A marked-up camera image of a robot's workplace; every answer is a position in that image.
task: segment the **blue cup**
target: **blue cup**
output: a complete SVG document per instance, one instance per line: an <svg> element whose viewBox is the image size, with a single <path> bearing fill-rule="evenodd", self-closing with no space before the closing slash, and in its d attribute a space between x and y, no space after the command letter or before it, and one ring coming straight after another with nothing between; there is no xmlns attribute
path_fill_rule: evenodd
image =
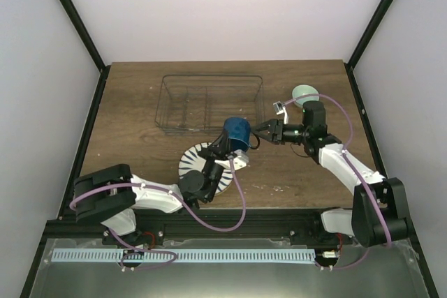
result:
<svg viewBox="0 0 447 298"><path fill-rule="evenodd" d="M231 151L241 149L247 151L250 148L250 123L243 118L232 117L225 120L223 128L228 131Z"/></svg>

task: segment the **wooden surface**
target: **wooden surface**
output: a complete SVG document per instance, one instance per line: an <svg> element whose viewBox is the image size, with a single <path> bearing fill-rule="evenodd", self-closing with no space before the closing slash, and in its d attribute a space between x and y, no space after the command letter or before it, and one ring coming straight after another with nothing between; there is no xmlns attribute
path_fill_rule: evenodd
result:
<svg viewBox="0 0 447 298"><path fill-rule="evenodd" d="M272 104L291 98L293 87L309 84L341 103L351 116L354 140L349 150L374 167L342 61L219 61L115 63L112 65L94 125L82 174L127 163L144 179L164 184L178 180L178 163L194 144L215 136L171 136L155 126L161 79L167 74L246 73L263 77L265 119L275 118ZM325 102L329 132L343 141L349 136L343 114ZM301 122L300 109L288 108L291 123ZM294 149L303 154L301 147ZM331 207L352 205L352 196L327 170L310 158L296 156L290 145L262 142L249 151L249 167L237 172L247 206ZM206 207L240 207L234 184Z"/></svg>

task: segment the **light green bowl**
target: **light green bowl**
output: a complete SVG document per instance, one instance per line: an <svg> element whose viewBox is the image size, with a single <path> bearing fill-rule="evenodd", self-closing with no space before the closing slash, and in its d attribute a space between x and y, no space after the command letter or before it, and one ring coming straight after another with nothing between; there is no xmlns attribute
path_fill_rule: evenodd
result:
<svg viewBox="0 0 447 298"><path fill-rule="evenodd" d="M301 97L306 94L318 94L318 91L314 87L311 87L310 85L305 85L305 84L298 85L297 87L295 87L292 90L292 98ZM320 100L320 97L318 97L318 96L306 97L306 98L302 98L302 99L297 99L293 103L295 105L297 105L298 107L302 107L302 104L304 104L307 101L311 101L311 100L318 101L318 100Z"/></svg>

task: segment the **black and white plate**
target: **black and white plate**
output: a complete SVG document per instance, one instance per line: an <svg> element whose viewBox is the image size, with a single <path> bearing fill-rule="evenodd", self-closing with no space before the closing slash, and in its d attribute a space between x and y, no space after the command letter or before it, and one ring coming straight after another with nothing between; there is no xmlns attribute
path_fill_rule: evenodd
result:
<svg viewBox="0 0 447 298"><path fill-rule="evenodd" d="M200 144L196 144L195 146L189 148L186 150L180 159L179 163L179 177L182 178L184 174L186 174L188 171L191 170L198 170L202 171L203 167L205 166L205 159L201 158L198 155L198 152L202 150L202 148L208 147L208 145L211 142L204 142ZM222 174L222 178L219 181L219 185L217 186L216 195L224 192L231 184L231 181L233 180L233 176L231 174L231 171L228 169L225 169Z"/></svg>

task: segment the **wire basket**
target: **wire basket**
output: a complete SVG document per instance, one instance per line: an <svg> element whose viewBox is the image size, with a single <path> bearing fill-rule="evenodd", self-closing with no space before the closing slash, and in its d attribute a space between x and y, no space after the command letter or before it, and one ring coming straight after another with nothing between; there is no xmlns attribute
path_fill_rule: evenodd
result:
<svg viewBox="0 0 447 298"><path fill-rule="evenodd" d="M220 133L229 117L264 120L263 79L257 75L166 75L155 124L166 134Z"/></svg>

